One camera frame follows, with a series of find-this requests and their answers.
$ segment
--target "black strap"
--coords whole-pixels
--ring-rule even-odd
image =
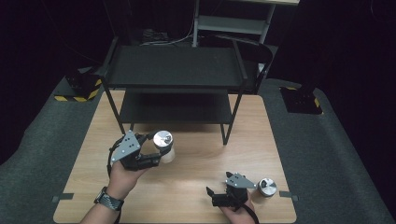
[[[249,208],[245,204],[242,204],[241,207],[243,207],[243,208],[245,208],[245,210],[247,210],[248,214],[253,218],[254,223],[260,224],[259,218],[257,217],[256,213],[254,213],[253,210],[251,210],[251,208]]]
[[[107,158],[107,174],[108,177],[110,177],[110,173],[111,173],[111,156],[113,155],[113,152],[116,150],[116,148],[119,146],[119,143],[122,141],[123,137],[120,138],[119,140],[117,140],[113,147],[111,147],[108,151],[108,158]]]
[[[117,216],[117,219],[114,221],[114,224],[120,224],[120,220],[121,220],[121,210],[119,215]]]

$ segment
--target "watch strap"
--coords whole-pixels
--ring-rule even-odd
[[[96,201],[96,203],[100,203],[100,204],[102,204],[102,205],[104,205],[104,206],[106,206],[106,207],[108,207],[108,208],[110,208],[110,209],[112,209],[112,210],[120,211],[121,208],[122,208],[122,205],[123,205],[124,201],[123,201],[123,200],[118,200],[118,199],[112,198],[111,196],[109,196],[109,195],[106,193],[106,190],[107,190],[107,187],[104,187],[104,188],[102,189],[102,195],[101,195],[101,197]]]

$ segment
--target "shelf tier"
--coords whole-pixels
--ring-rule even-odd
[[[120,111],[122,123],[229,124],[226,90],[127,89]]]
[[[226,48],[119,46],[106,83],[109,88],[238,89],[244,77],[237,54]]]
[[[199,16],[198,30],[234,32],[261,35],[265,21],[254,21],[236,18]]]

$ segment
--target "human hand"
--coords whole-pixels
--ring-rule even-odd
[[[137,179],[147,170],[129,171],[124,169],[120,161],[114,162],[106,193],[115,199],[124,200],[136,185]]]
[[[250,192],[247,191],[247,201],[245,205],[249,207],[254,212],[253,203],[251,203]],[[232,207],[219,207],[221,212],[231,221],[232,224],[254,224],[253,217],[248,213],[245,208],[241,207],[235,211],[235,208]]]

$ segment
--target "wooden table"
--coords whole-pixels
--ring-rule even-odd
[[[112,94],[120,108],[124,91]],[[235,98],[230,95],[231,105]],[[148,133],[158,128],[174,136],[176,158],[151,168],[139,179],[122,208],[122,223],[227,223],[220,210],[212,206],[205,189],[223,193],[227,171],[238,172],[255,183],[272,178],[278,191],[289,191],[260,96],[242,97],[227,146],[219,140],[219,125],[136,124],[134,132]],[[102,96],[64,189],[74,197],[60,200],[55,222],[79,223],[93,206],[93,199],[108,183],[108,149],[120,137],[108,99]],[[154,145],[147,141],[142,153],[152,150]],[[261,223],[296,220],[291,198],[280,197],[278,192],[271,198],[262,197],[255,189],[250,192]]]

